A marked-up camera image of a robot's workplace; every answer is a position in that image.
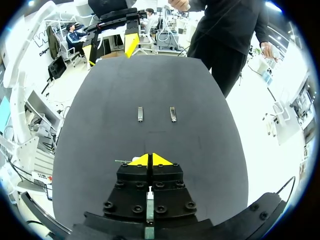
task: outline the black pants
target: black pants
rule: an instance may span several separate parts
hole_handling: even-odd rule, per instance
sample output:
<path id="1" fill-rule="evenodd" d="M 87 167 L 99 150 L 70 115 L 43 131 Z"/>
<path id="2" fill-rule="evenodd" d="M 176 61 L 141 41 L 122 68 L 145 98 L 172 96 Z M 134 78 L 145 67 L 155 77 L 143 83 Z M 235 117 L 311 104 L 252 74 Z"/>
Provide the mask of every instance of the black pants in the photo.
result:
<path id="1" fill-rule="evenodd" d="M 187 54 L 190 58 L 201 59 L 219 85 L 223 95 L 228 96 L 238 80 L 247 56 L 214 38 L 196 30 Z"/>
<path id="2" fill-rule="evenodd" d="M 74 44 L 75 52 L 79 52 L 81 57 L 85 55 L 85 52 L 82 49 L 83 44 L 84 44 L 83 42 L 78 42 Z"/>

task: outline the black jacket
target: black jacket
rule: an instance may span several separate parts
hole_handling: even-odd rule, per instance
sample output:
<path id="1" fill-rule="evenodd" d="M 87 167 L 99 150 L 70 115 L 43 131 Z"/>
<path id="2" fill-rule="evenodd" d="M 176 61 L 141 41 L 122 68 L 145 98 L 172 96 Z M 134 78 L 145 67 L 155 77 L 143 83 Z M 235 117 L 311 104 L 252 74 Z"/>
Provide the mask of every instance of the black jacket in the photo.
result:
<path id="1" fill-rule="evenodd" d="M 54 31 L 51 26 L 46 29 L 46 34 L 48 36 L 49 50 L 53 60 L 56 59 L 60 50 L 60 44 L 58 39 L 55 36 Z"/>
<path id="2" fill-rule="evenodd" d="M 249 52 L 254 31 L 260 43 L 269 41 L 264 0 L 190 0 L 190 6 L 192 12 L 205 10 L 197 30 L 244 55 Z"/>

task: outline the black table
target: black table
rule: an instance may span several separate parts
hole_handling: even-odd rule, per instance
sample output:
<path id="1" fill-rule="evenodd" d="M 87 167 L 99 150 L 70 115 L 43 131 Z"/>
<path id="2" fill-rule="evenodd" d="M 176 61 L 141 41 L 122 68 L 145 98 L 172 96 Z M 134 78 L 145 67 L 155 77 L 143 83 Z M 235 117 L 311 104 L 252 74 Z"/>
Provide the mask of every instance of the black table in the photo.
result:
<path id="1" fill-rule="evenodd" d="M 138 106 L 144 111 L 141 123 Z M 210 218 L 216 225 L 247 207 L 239 133 L 205 65 L 193 58 L 143 55 L 99 61 L 79 89 L 54 160 L 56 219 L 71 228 L 83 222 L 85 211 L 103 215 L 120 166 L 115 160 L 144 153 L 181 165 L 198 220 Z"/>

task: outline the hand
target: hand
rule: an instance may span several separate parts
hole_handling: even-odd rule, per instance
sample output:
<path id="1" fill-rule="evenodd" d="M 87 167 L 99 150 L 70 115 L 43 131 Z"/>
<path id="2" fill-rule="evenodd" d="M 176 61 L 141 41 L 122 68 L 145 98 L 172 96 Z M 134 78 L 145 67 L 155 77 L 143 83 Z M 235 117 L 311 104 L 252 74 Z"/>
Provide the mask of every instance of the hand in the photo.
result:
<path id="1" fill-rule="evenodd" d="M 168 3 L 180 12 L 187 12 L 190 8 L 189 0 L 168 0 Z"/>
<path id="2" fill-rule="evenodd" d="M 263 48 L 263 55 L 267 58 L 267 59 L 274 59 L 275 62 L 278 62 L 278 59 L 274 57 L 273 53 L 272 53 L 272 44 L 270 42 L 262 42 L 261 43 L 261 48 Z"/>

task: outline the person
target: person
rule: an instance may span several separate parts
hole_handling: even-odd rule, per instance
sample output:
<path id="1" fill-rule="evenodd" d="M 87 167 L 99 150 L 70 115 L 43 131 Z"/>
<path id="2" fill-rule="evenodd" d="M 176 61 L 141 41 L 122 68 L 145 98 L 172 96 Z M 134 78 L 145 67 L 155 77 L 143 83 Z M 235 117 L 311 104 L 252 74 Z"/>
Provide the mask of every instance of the person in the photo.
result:
<path id="1" fill-rule="evenodd" d="M 228 96 L 245 66 L 255 31 L 263 54 L 272 58 L 265 0 L 168 0 L 179 11 L 202 11 L 187 56 L 201 59 Z"/>
<path id="2" fill-rule="evenodd" d="M 147 21 L 142 22 L 142 26 L 145 28 L 149 21 L 152 21 L 151 28 L 156 28 L 159 23 L 159 18 L 155 15 L 155 11 L 152 8 L 147 8 L 146 10 Z"/>
<path id="3" fill-rule="evenodd" d="M 80 37 L 86 36 L 86 33 L 81 33 L 81 32 L 77 32 L 75 31 L 76 27 L 74 24 L 68 24 L 66 26 L 66 30 L 68 31 L 67 35 L 66 35 L 66 42 L 68 43 L 68 48 L 74 48 L 75 52 L 79 52 L 81 57 L 84 58 L 85 57 L 85 52 L 82 49 L 83 47 L 83 42 L 81 42 Z"/>

